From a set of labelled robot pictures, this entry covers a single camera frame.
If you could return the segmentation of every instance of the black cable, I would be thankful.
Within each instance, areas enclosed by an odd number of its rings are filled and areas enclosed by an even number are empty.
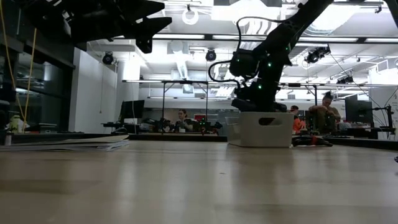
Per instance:
[[[276,22],[276,23],[281,23],[281,22],[286,22],[287,21],[287,19],[277,20],[277,19],[268,19],[268,18],[259,17],[259,16],[245,16],[245,17],[242,17],[242,18],[238,19],[238,21],[236,21],[236,28],[238,28],[239,41],[238,41],[238,46],[236,47],[236,50],[239,49],[239,47],[241,46],[241,42],[242,42],[242,31],[241,31],[241,28],[239,26],[239,22],[241,22],[241,20],[243,20],[243,19],[262,19],[262,20],[265,20],[265,21]]]
[[[214,82],[218,82],[218,83],[236,82],[236,84],[238,85],[238,89],[240,89],[240,88],[241,88],[241,84],[240,84],[237,80],[233,80],[233,79],[230,79],[230,80],[217,80],[217,79],[215,79],[215,78],[213,78],[213,77],[211,76],[211,69],[212,69],[215,65],[218,65],[218,64],[221,64],[221,63],[230,63],[230,62],[231,62],[231,60],[220,61],[220,62],[216,62],[216,63],[213,63],[212,65],[210,65],[210,67],[209,67],[209,69],[208,69],[209,78],[210,78],[211,80],[213,80]]]
[[[343,67],[340,65],[340,63],[338,63],[338,61],[334,58],[334,56],[333,56],[332,54],[330,54],[330,56],[331,56],[331,57],[333,58],[333,60],[337,63],[337,65],[342,69],[342,71],[343,71],[347,76],[350,77],[350,75],[346,72],[345,69],[343,69]],[[373,103],[375,103],[378,107],[381,108],[381,106],[380,106],[378,103],[376,103],[376,102],[371,98],[371,96],[369,96],[369,94],[366,93],[366,92],[354,81],[354,79],[353,79],[353,83],[354,83],[360,90],[362,90],[362,92],[365,93],[366,96],[368,96],[369,99],[370,99],[371,101],[373,101]],[[386,116],[384,115],[383,110],[381,111],[381,113],[383,114],[384,124],[387,126]]]
[[[388,101],[391,100],[392,96],[394,96],[394,94],[397,92],[398,88],[396,88],[396,90],[392,93],[392,95],[390,96],[390,98],[388,98],[388,100],[386,101],[386,104],[384,105],[384,107],[387,106]]]

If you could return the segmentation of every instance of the computer monitor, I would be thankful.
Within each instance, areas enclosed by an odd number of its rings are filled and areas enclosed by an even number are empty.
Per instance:
[[[372,102],[358,101],[358,121],[362,123],[373,123]]]
[[[120,122],[126,118],[142,118],[145,100],[124,101],[120,110]]]
[[[346,120],[356,123],[372,123],[372,102],[358,101],[357,97],[345,99]]]

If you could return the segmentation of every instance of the black robotic arm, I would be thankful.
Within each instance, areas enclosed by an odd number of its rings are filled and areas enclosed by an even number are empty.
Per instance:
[[[279,24],[254,50],[238,49],[233,53],[229,71],[245,80],[257,77],[250,86],[235,89],[232,106],[240,111],[286,111],[286,106],[275,102],[275,95],[283,68],[291,66],[289,53],[307,27],[334,0],[308,0],[299,4],[296,14]],[[384,0],[398,26],[397,0]]]

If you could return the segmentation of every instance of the white wall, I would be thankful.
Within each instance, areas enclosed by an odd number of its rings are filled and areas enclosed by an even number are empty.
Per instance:
[[[119,62],[118,63],[118,78],[117,78],[117,89],[116,89],[116,101],[115,101],[115,115],[114,120],[117,121],[120,115],[120,109],[123,101],[134,101],[138,100],[139,84],[138,83],[124,83],[122,80],[138,80],[139,79],[139,63],[134,61]]]
[[[114,121],[117,74],[75,49],[69,131],[110,133],[101,123]]]

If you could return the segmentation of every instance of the wooden table surface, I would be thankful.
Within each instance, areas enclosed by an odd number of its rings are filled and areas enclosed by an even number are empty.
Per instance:
[[[395,155],[155,141],[2,153],[0,223],[397,223]]]

